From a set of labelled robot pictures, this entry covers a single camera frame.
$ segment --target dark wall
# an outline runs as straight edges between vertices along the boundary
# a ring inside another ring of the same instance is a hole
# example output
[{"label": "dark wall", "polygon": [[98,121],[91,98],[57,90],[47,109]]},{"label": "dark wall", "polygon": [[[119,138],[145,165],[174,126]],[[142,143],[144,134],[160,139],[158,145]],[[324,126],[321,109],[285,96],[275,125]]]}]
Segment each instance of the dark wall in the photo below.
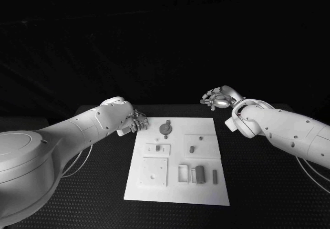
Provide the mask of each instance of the dark wall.
[{"label": "dark wall", "polygon": [[330,123],[314,12],[302,2],[150,2],[127,10],[124,3],[116,10],[46,3],[0,24],[1,116],[52,123],[114,96],[132,104],[196,104],[229,85]]}]

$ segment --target robotic hand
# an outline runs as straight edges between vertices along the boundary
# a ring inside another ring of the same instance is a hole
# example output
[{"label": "robotic hand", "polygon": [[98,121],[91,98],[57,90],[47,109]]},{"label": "robotic hand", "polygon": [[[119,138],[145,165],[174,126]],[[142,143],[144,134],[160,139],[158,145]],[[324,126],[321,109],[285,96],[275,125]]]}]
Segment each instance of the robotic hand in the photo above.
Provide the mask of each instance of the robotic hand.
[{"label": "robotic hand", "polygon": [[233,108],[225,124],[230,131],[239,130],[245,137],[263,135],[271,144],[289,154],[330,168],[330,126],[320,121],[281,109],[262,100],[246,99],[229,87],[207,91],[201,104]]},{"label": "robotic hand", "polygon": [[36,131],[0,133],[0,228],[29,217],[52,197],[70,158],[114,131],[147,129],[121,97]]}]

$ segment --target cable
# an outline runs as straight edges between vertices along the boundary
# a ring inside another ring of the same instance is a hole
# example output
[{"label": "cable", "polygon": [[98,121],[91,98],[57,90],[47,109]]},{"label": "cable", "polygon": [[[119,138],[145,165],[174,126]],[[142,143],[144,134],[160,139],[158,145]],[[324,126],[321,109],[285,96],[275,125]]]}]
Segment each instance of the cable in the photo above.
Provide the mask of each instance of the cable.
[{"label": "cable", "polygon": [[73,164],[76,163],[78,158],[80,157],[80,154],[82,154],[82,151],[80,151],[80,153],[79,153],[79,155],[78,155],[78,157],[76,157],[76,159],[75,159],[73,163],[70,164],[70,166],[67,167],[67,169],[66,169],[66,170],[65,170],[65,172],[62,173],[62,176],[67,173],[67,171],[69,171],[70,167],[72,167],[72,166],[73,166]]},{"label": "cable", "polygon": [[311,164],[307,162],[305,159],[304,159],[304,162],[305,162],[305,164],[308,165],[308,167],[312,169],[312,171],[315,172],[315,174],[330,182],[330,179],[325,178],[325,177],[315,171],[315,169],[311,167]]},{"label": "cable", "polygon": [[297,161],[298,161],[298,163],[299,163],[299,166],[301,166],[301,168],[302,168],[305,174],[308,175],[310,179],[315,182],[315,184],[317,184],[317,185],[324,189],[324,191],[330,194],[330,191],[318,184],[318,182],[314,180],[314,178],[311,177],[311,175],[310,175],[308,172],[305,171],[304,166],[302,166],[302,164],[301,164],[299,159],[298,159],[297,156],[295,156],[295,158],[297,158]]},{"label": "cable", "polygon": [[85,164],[85,162],[86,162],[86,160],[88,160],[88,157],[86,157],[86,159],[85,159],[85,161],[83,161],[80,167],[78,168],[78,170],[76,170],[72,174],[69,174],[69,175],[66,175],[66,176],[62,175],[62,178],[72,176],[72,175],[79,171],[79,169],[82,168],[82,166],[83,166],[83,164]]}]

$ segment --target black table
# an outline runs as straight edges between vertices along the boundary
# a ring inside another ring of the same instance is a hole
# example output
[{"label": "black table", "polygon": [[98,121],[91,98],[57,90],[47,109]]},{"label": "black table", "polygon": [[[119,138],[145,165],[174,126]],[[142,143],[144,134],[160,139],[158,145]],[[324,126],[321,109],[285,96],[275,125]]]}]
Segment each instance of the black table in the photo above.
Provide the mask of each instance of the black table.
[{"label": "black table", "polygon": [[[291,111],[285,104],[272,106]],[[76,114],[93,107],[80,106]],[[13,228],[330,227],[330,195],[304,174],[295,157],[272,147],[265,137],[248,139],[238,131],[229,131],[225,120],[230,108],[213,112],[201,104],[135,105],[134,108],[150,117],[213,118],[230,206],[124,200],[135,134],[118,137],[114,133],[93,145],[79,172],[60,180],[44,207]],[[315,168],[330,177],[328,170]]]}]

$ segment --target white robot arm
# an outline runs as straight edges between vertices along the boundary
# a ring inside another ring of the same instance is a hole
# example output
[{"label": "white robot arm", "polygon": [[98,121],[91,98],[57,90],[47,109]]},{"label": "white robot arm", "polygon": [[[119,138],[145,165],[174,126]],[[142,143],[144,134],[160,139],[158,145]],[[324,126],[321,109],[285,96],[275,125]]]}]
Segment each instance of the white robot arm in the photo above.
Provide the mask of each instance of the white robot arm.
[{"label": "white robot arm", "polygon": [[122,136],[147,126],[145,115],[115,97],[44,129],[0,133],[0,228],[42,208],[70,158],[114,131]]},{"label": "white robot arm", "polygon": [[330,168],[328,125],[275,109],[261,100],[246,99],[229,86],[207,91],[200,103],[212,110],[214,107],[233,108],[232,117],[225,122],[230,131],[239,130],[248,138],[263,135],[276,148]]}]

